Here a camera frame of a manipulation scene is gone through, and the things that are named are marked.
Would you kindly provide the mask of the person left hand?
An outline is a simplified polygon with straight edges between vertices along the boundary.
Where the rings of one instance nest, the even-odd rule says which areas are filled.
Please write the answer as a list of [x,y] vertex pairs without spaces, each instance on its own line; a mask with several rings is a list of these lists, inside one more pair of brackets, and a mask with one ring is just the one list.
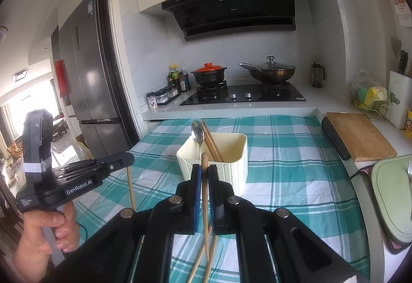
[[68,253],[76,250],[80,241],[80,226],[72,201],[63,212],[32,210],[24,214],[24,229],[12,261],[25,282],[40,282],[45,277],[52,248],[42,229],[55,229],[55,247]]

